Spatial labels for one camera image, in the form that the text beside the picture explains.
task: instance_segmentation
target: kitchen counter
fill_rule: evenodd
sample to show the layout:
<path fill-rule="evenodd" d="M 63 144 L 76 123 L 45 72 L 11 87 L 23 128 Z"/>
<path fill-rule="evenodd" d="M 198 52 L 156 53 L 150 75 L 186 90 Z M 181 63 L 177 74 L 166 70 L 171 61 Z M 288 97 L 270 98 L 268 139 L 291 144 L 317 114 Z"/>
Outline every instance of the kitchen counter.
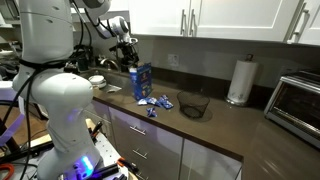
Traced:
<path fill-rule="evenodd" d="M 146 116 L 150 105 L 137 106 L 130 88 L 112 94 L 94 90 L 94 100 L 243 161 L 244 180 L 320 179 L 319 150 L 265 119 L 263 111 L 210 98 L 204 117 L 190 120 L 179 111 L 180 90 L 174 87 L 153 81 L 150 97 L 166 94 L 175 106 L 156 108 L 156 118 Z"/>

